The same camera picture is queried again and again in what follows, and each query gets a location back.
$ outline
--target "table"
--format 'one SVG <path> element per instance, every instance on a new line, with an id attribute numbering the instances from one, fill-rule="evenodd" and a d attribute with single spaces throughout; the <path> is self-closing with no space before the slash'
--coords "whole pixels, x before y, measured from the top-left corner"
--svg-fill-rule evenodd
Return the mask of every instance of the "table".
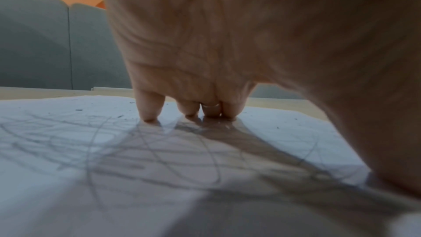
<path id="1" fill-rule="evenodd" d="M 119 96 L 134 98 L 132 89 L 94 87 L 87 90 L 56 90 L 56 89 L 33 89 L 0 87 L 0 100 L 15 99 L 42 99 L 55 97 L 78 97 L 78 96 Z M 167 97 L 166 101 L 173 102 L 174 99 Z M 252 98 L 247 100 L 248 107 L 275 108 L 283 110 L 298 111 L 314 118 L 328 120 L 326 114 L 307 100 L 298 99 L 272 99 Z"/>

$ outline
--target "drawing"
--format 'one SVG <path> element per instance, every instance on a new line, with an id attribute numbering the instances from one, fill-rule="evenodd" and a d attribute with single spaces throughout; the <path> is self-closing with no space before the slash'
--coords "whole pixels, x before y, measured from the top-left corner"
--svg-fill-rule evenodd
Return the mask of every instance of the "drawing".
<path id="1" fill-rule="evenodd" d="M 151 125 L 130 101 L 0 103 L 7 236 L 382 237 L 412 211 L 353 183 L 365 166 L 327 122 L 189 120 L 171 103 Z"/>

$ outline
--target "gray panel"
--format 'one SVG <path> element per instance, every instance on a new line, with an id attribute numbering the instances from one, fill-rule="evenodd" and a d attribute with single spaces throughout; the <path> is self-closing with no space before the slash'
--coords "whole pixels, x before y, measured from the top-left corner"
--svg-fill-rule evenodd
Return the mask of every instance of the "gray panel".
<path id="1" fill-rule="evenodd" d="M 0 86 L 71 89 L 68 7 L 0 0 Z"/>
<path id="2" fill-rule="evenodd" d="M 281 89 L 275 85 L 260 84 L 256 87 L 250 97 L 258 98 L 283 98 L 283 99 L 303 99 L 302 96 L 290 91 Z"/>
<path id="3" fill-rule="evenodd" d="M 105 10 L 75 4 L 69 14 L 73 89 L 131 88 Z"/>

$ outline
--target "wrinkled skin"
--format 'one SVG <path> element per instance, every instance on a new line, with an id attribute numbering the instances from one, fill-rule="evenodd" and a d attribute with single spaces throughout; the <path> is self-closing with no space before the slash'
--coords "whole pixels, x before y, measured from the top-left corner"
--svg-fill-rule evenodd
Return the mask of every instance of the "wrinkled skin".
<path id="1" fill-rule="evenodd" d="M 421 195 L 421 0 L 105 0 L 140 117 L 237 116 L 302 94 L 381 177 Z"/>

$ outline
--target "wooden table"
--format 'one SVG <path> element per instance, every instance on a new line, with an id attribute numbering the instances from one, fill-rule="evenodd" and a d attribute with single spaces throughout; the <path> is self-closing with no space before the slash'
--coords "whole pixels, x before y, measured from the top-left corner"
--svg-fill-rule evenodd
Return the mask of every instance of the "wooden table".
<path id="1" fill-rule="evenodd" d="M 77 97 L 77 96 L 119 96 L 133 98 L 133 90 L 119 88 L 94 87 L 91 91 L 83 90 L 55 90 L 55 89 L 30 89 L 0 87 L 0 100 L 14 99 L 41 99 L 55 97 Z M 167 97 L 166 101 L 172 102 L 174 99 Z M 325 113 L 307 100 L 296 99 L 272 99 L 272 98 L 249 98 L 247 106 L 260 108 L 276 108 L 302 112 L 306 115 L 328 120 Z"/>

